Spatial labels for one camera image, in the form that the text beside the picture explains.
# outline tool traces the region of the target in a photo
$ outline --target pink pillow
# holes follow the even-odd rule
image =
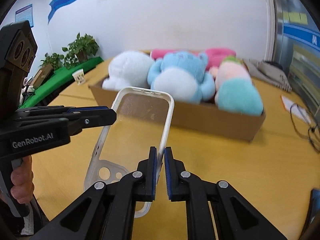
[[[150,53],[150,57],[154,60],[157,58],[163,58],[165,54],[179,51],[181,49],[154,49]],[[206,70],[208,71],[212,67],[219,67],[222,60],[227,56],[236,56],[236,52],[227,48],[211,48],[204,51],[209,58]]]

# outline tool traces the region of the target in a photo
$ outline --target blue gripper pad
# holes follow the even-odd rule
[[[152,199],[156,199],[156,175],[157,175],[157,151],[154,153],[153,158],[153,174],[152,174]]]
[[[171,198],[172,198],[172,185],[171,185],[171,174],[170,174],[167,149],[164,149],[164,169],[165,169],[165,179],[167,182],[167,194],[168,194],[169,200],[171,200]]]
[[[87,110],[103,110],[103,109],[109,109],[106,106],[91,106],[91,107],[75,107],[71,108],[67,111],[67,114],[72,113],[72,112],[80,112],[80,111],[87,111]]]

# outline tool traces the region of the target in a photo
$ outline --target human hand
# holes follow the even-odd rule
[[[21,166],[16,168],[11,173],[11,181],[14,185],[11,188],[11,195],[18,201],[18,203],[26,204],[31,201],[33,197],[33,191],[35,189],[32,180],[32,158],[31,156],[27,156],[23,158]]]

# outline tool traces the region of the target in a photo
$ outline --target white paper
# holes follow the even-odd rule
[[[289,98],[286,98],[285,96],[281,96],[281,99],[282,99],[282,102],[283,102],[285,109],[290,113],[290,108],[294,104],[294,102],[291,101]],[[299,109],[298,109],[298,106],[294,105],[291,109],[291,113],[294,114],[299,119],[301,119],[303,122],[307,123],[306,122],[306,120],[307,120],[308,121],[307,124],[311,124],[310,117],[304,108],[299,107]]]

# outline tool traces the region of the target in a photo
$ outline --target white wall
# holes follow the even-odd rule
[[[44,0],[45,18],[51,0]],[[264,59],[266,0],[77,0],[57,10],[48,25],[54,52],[76,34],[93,35],[106,59],[127,49],[229,47]]]
[[[38,51],[30,69],[29,77],[34,76],[38,71],[38,67],[41,63],[40,60],[44,59],[44,54],[46,54],[46,52],[52,53],[47,33],[47,21],[45,20],[46,11],[43,1],[44,0],[17,0],[0,26],[2,27],[3,25],[15,22],[15,12],[32,4],[34,27],[31,30],[38,45]]]

